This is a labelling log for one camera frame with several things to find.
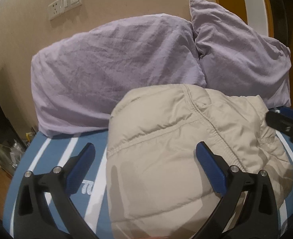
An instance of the pillow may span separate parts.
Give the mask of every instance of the pillow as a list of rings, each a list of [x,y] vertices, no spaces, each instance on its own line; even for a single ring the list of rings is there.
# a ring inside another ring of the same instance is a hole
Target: pillow
[[[268,108],[290,106],[290,50],[262,36],[216,3],[189,0],[207,88],[228,96],[260,95]]]
[[[206,87],[192,24],[158,14],[114,21],[42,49],[31,61],[39,130],[47,136],[108,128],[131,89],[170,83]]]

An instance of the mattress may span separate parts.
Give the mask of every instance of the mattress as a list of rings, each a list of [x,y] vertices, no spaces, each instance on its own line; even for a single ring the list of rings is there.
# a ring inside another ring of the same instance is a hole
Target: mattress
[[[282,113],[293,118],[293,110],[282,108]],[[289,138],[276,132],[284,145],[284,148],[293,164],[293,144]],[[84,218],[90,228],[101,239],[113,239],[111,224],[109,219],[107,195],[106,195],[106,144],[107,131],[87,132],[83,134],[59,135],[53,139],[47,138],[38,132],[31,145],[27,149],[20,165],[9,187],[4,206],[3,226],[13,236],[13,211],[16,197],[23,174],[31,170],[34,174],[50,172],[57,165],[63,166],[67,160],[80,153],[88,143],[94,144],[96,148],[96,158],[91,165],[85,179],[78,192],[71,195],[71,200],[80,215]],[[49,193],[46,193],[46,200],[57,227],[67,232],[57,210],[51,200]],[[279,228],[282,233],[289,226],[293,215],[293,188],[289,196],[279,209]]]

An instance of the white switch plate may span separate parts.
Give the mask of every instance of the white switch plate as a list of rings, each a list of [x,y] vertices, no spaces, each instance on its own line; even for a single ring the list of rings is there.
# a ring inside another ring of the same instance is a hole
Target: white switch plate
[[[82,0],[56,0],[55,2],[48,5],[48,16],[49,20],[56,18],[57,16],[69,11],[75,7],[82,5]]]

